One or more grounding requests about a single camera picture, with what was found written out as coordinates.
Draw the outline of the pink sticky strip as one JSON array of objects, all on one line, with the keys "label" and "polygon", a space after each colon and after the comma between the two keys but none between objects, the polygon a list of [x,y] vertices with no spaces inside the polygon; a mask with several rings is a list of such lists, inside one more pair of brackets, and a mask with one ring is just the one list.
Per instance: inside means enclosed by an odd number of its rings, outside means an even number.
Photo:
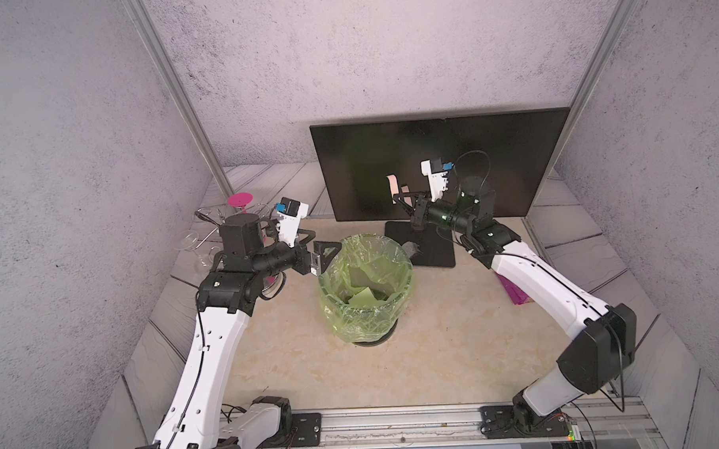
[{"label": "pink sticky strip", "polygon": [[389,182],[391,196],[394,196],[394,195],[397,195],[398,193],[400,193],[399,183],[398,183],[398,179],[396,178],[396,175],[388,175],[387,179]]}]

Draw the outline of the green sticky note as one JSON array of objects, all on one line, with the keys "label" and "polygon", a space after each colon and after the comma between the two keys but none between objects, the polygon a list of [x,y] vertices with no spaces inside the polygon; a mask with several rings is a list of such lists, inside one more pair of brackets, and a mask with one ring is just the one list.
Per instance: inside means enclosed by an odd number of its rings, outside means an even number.
[{"label": "green sticky note", "polygon": [[388,295],[385,292],[365,287],[362,291],[352,296],[347,304],[354,309],[365,309],[367,311],[368,309],[379,308],[387,300]]}]

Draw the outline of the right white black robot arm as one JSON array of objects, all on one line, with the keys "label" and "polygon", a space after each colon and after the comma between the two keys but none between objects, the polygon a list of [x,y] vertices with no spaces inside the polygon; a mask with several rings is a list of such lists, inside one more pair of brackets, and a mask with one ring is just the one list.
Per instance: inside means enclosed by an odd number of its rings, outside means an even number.
[{"label": "right white black robot arm", "polygon": [[569,337],[569,345],[545,376],[525,387],[505,407],[502,417],[488,418],[483,436],[556,436],[568,434],[562,407],[596,394],[613,380],[622,382],[635,360],[635,312],[592,296],[545,263],[520,235],[494,218],[495,192],[478,176],[463,179],[455,201],[444,198],[448,178],[429,176],[427,192],[405,192],[387,178],[392,201],[410,217],[413,229],[429,226],[450,231],[463,247],[494,273],[535,301]]}]

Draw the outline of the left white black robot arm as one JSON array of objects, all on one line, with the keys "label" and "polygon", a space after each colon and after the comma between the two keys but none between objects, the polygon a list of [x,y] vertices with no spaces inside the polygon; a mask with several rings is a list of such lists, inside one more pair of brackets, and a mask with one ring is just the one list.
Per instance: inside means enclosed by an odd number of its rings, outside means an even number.
[{"label": "left white black robot arm", "polygon": [[228,217],[218,227],[223,248],[195,294],[192,346],[173,401],[153,442],[136,449],[260,449],[289,446],[293,415],[286,398],[262,396],[221,428],[223,399],[238,345],[267,278],[293,270],[320,275],[342,250],[302,229],[301,215],[280,213],[267,220],[256,214]]}]

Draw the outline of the black monitor stand base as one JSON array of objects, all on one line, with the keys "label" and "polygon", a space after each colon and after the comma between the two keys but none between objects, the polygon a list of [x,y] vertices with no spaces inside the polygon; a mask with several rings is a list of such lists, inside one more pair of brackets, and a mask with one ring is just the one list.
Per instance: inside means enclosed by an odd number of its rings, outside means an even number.
[{"label": "black monitor stand base", "polygon": [[385,236],[403,248],[414,266],[456,266],[455,244],[450,231],[434,225],[415,231],[407,221],[393,221],[385,223]]}]

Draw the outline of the black computer monitor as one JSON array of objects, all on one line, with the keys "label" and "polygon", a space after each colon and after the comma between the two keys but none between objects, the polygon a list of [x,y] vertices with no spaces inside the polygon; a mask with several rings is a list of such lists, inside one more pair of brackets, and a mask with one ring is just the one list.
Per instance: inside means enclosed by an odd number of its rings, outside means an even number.
[{"label": "black computer monitor", "polygon": [[426,191],[426,160],[454,163],[449,185],[478,175],[496,192],[498,217],[529,212],[569,115],[568,108],[335,124],[310,129],[339,221],[391,221],[406,213],[391,199],[389,176]]}]

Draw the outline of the green bag lined trash bin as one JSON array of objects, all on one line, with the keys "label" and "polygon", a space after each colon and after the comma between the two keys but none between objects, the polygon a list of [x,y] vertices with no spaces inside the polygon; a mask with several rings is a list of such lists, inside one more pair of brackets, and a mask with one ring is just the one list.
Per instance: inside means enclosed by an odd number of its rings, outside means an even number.
[{"label": "green bag lined trash bin", "polygon": [[384,235],[349,236],[341,247],[319,276],[322,316],[344,342],[379,346],[411,300],[414,267],[402,246]]}]

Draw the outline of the clear wine glass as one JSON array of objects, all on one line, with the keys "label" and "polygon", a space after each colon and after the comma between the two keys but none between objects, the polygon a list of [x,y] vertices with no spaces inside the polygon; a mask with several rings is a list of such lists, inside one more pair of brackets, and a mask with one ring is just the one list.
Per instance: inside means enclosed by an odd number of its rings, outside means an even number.
[{"label": "clear wine glass", "polygon": [[199,232],[189,230],[179,234],[176,249],[180,252],[191,252],[196,257],[196,271],[199,274],[208,273],[214,266],[214,259],[222,250],[221,245],[210,243],[209,237],[201,237]]}]

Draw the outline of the purple snack packet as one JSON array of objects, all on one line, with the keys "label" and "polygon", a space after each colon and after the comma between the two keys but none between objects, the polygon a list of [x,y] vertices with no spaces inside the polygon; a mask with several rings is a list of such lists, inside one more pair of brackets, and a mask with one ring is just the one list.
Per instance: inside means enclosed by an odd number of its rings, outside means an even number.
[{"label": "purple snack packet", "polygon": [[517,286],[517,284],[514,284],[512,280],[507,279],[501,274],[497,274],[497,277],[502,287],[504,288],[504,290],[506,290],[508,296],[510,297],[510,300],[515,305],[523,305],[531,301],[528,294],[525,293],[519,286]]}]

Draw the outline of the left aluminium corner post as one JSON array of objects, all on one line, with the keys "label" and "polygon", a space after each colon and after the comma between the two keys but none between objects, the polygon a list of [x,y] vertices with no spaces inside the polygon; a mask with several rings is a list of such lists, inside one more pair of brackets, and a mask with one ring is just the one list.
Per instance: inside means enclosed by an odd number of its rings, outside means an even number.
[{"label": "left aluminium corner post", "polygon": [[179,114],[181,114],[185,121],[197,148],[211,171],[212,177],[222,194],[229,197],[229,195],[233,193],[233,187],[223,171],[220,160],[214,152],[214,148],[210,143],[204,126],[201,124],[199,116],[188,97],[188,93],[178,77],[174,64],[167,54],[167,49],[165,49],[163,41],[154,25],[154,21],[152,21],[146,6],[144,6],[143,0],[122,0],[122,2],[160,77],[164,81]]}]

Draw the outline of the aluminium corner post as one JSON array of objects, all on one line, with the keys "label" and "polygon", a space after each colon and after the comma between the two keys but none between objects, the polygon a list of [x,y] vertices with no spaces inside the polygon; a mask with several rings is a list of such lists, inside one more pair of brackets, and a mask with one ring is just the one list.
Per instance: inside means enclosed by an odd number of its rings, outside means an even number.
[{"label": "aluminium corner post", "polygon": [[620,41],[620,35],[627,26],[631,14],[635,11],[635,8],[639,0],[618,0],[611,14],[611,18],[607,23],[607,26],[602,33],[598,46],[596,47],[589,65],[584,73],[584,76],[579,84],[577,92],[571,102],[571,110],[567,115],[564,128],[560,133],[558,142],[555,146],[554,152],[547,163],[547,170],[542,180],[545,182],[549,180],[551,172],[554,170],[557,164],[558,158],[567,144],[567,140],[573,132],[573,129],[579,121],[579,117],[586,105],[591,98],[592,93],[596,89],[597,83],[600,79],[603,69],[607,65],[609,57],[611,57],[615,50],[618,42]]},{"label": "aluminium corner post", "polygon": [[146,6],[144,6],[143,0],[122,0],[122,2],[160,77],[164,81],[179,114],[181,114],[185,121],[197,148],[211,171],[212,177],[222,194],[229,197],[229,195],[233,193],[233,187],[223,171],[220,160],[214,152],[214,148],[210,143],[204,126],[201,124],[199,116],[188,97],[188,93],[178,77],[174,64],[167,54],[167,49],[165,49],[163,41],[154,25],[154,21],[152,21]]}]

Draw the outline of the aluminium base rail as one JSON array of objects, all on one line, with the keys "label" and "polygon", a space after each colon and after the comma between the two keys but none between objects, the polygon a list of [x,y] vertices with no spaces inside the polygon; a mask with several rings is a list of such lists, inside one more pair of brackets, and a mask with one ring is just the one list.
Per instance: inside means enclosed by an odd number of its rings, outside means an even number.
[{"label": "aluminium base rail", "polygon": [[136,449],[666,449],[642,403],[595,398],[569,403],[532,430],[515,427],[507,405],[442,405],[306,410],[273,398],[225,407],[213,434],[184,418],[163,423]]}]

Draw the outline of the right aluminium corner post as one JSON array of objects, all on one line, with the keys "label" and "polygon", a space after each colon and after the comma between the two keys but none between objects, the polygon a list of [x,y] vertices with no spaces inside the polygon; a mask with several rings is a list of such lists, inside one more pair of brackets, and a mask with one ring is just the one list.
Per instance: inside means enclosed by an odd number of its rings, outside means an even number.
[{"label": "right aluminium corner post", "polygon": [[611,14],[611,18],[607,23],[607,26],[602,33],[598,46],[596,47],[589,65],[584,73],[584,76],[579,84],[577,92],[571,102],[571,110],[567,115],[564,128],[560,133],[558,142],[555,146],[554,152],[547,163],[547,170],[542,180],[545,182],[549,180],[551,172],[554,170],[557,164],[558,158],[567,144],[567,140],[573,132],[573,129],[579,121],[579,117],[586,105],[591,98],[592,93],[596,89],[597,83],[600,79],[603,69],[607,65],[609,57],[611,57],[615,50],[618,42],[620,41],[620,35],[627,26],[631,14],[635,11],[635,8],[639,0],[618,0]]}]

